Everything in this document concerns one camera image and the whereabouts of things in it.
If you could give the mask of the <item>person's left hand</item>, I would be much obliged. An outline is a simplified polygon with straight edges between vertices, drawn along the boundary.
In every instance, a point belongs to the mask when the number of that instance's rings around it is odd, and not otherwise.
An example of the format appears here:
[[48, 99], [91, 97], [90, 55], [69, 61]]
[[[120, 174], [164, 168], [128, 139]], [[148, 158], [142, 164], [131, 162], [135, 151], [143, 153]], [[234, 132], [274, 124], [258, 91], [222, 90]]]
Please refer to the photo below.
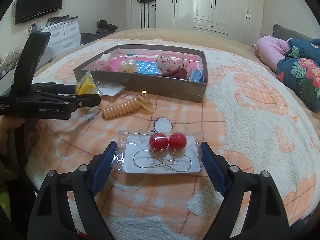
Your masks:
[[[10, 129], [15, 129], [20, 127], [24, 124], [25, 119], [17, 116], [1, 116], [1, 155], [7, 156], [8, 155], [8, 131]], [[40, 136], [40, 132], [42, 129], [41, 121], [38, 120], [35, 124], [34, 129], [28, 133], [28, 147], [31, 149], [38, 140]]]

